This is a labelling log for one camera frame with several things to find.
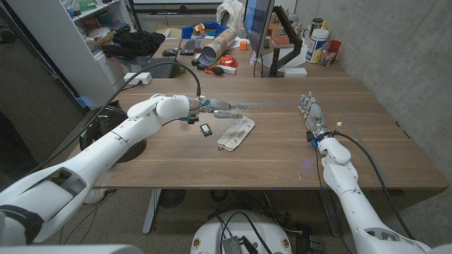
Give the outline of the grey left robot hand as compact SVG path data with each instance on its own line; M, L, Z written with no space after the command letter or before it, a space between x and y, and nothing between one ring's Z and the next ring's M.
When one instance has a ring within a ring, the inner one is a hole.
M246 109L245 104L229 103L218 99L205 99L195 108L197 114L209 113L217 119L240 119L242 114L234 112L234 109Z

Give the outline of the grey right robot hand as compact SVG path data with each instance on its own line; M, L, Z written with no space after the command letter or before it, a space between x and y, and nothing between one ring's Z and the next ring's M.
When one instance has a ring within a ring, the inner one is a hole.
M302 95L300 101L299 110L308 129L307 140L317 144L327 138L331 132L323 120L323 113L315 96L310 92L308 95Z

